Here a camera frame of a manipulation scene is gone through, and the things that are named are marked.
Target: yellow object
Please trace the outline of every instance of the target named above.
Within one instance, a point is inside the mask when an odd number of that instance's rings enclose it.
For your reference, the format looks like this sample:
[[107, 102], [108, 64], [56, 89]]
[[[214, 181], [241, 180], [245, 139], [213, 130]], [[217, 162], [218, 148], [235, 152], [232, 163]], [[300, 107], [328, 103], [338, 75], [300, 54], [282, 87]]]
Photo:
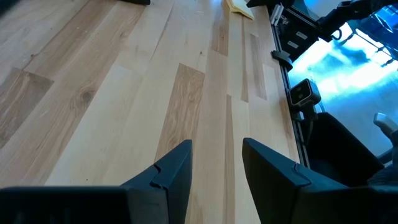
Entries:
[[231, 12], [240, 12], [244, 16], [254, 20], [253, 13], [246, 6], [246, 2], [244, 0], [225, 0], [228, 4], [229, 10]]

